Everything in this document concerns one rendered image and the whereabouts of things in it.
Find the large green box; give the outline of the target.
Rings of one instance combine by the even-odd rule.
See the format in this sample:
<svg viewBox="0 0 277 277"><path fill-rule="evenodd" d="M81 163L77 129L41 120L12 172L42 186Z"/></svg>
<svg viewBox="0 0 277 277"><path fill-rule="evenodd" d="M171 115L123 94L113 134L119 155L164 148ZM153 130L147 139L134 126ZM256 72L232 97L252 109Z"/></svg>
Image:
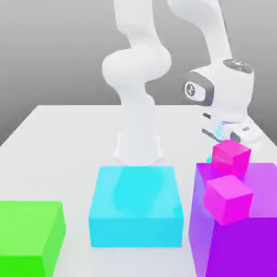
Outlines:
<svg viewBox="0 0 277 277"><path fill-rule="evenodd" d="M65 234L61 201L0 201L0 277L53 277Z"/></svg>

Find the small magenta cube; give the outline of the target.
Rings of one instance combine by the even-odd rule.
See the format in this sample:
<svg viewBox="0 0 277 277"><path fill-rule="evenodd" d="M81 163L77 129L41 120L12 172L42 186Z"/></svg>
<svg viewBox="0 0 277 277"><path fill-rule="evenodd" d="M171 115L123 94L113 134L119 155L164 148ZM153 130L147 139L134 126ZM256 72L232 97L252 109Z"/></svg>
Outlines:
<svg viewBox="0 0 277 277"><path fill-rule="evenodd" d="M222 226L249 217L253 191L234 175L207 181L204 207Z"/></svg>

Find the large cyan box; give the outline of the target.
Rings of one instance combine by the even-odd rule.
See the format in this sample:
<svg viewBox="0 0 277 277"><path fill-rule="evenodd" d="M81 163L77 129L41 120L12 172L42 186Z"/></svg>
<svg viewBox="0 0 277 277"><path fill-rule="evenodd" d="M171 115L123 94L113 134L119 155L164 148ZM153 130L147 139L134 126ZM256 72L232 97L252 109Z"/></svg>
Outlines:
<svg viewBox="0 0 277 277"><path fill-rule="evenodd" d="M92 247L181 247L184 215L172 166L101 166L89 212Z"/></svg>

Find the small hot pink cube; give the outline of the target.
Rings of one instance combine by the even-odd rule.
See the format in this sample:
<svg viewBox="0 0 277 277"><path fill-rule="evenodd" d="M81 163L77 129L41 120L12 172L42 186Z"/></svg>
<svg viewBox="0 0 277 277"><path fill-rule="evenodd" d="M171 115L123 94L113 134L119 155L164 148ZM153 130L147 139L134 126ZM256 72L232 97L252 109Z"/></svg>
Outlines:
<svg viewBox="0 0 277 277"><path fill-rule="evenodd" d="M211 168L223 175L242 175L249 165L252 150L233 140L213 146Z"/></svg>

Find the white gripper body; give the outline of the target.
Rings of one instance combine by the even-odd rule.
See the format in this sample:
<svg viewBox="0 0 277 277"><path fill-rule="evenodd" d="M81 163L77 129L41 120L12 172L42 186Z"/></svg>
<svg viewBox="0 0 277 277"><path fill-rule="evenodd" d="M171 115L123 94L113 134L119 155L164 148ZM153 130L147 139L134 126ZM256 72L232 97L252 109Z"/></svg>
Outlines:
<svg viewBox="0 0 277 277"><path fill-rule="evenodd" d="M202 129L202 132L217 142L233 140L248 148L257 148L264 135L253 120L220 122L215 126L209 123Z"/></svg>

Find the large purple box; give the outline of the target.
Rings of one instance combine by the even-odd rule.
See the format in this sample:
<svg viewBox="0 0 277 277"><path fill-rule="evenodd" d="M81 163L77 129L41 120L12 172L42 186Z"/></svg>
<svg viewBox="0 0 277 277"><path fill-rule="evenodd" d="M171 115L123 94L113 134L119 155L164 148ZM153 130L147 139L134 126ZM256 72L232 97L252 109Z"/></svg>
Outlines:
<svg viewBox="0 0 277 277"><path fill-rule="evenodd" d="M197 277L277 277L277 166L251 163L237 178L253 191L249 217L220 225L204 207L207 181L224 175L196 165L189 242Z"/></svg>

